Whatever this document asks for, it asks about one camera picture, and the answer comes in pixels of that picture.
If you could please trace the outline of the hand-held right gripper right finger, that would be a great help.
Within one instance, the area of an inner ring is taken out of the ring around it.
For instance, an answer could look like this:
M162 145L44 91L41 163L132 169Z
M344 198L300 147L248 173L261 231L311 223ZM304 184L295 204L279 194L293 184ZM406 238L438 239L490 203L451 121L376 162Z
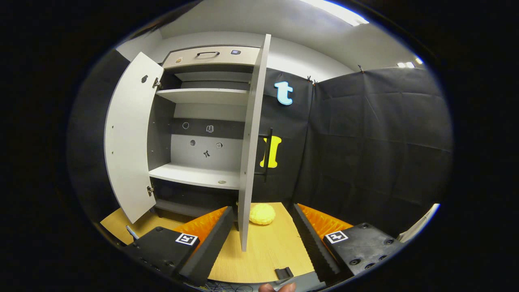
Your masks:
M404 243L370 223L349 224L302 204L293 222L320 281L334 285L397 254Z

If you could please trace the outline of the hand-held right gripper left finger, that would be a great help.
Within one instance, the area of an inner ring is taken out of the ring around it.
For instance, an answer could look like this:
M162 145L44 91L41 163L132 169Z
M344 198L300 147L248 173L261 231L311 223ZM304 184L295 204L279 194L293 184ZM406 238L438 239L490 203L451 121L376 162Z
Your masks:
M226 206L173 230L154 227L122 252L163 277L204 286L233 225L234 212Z

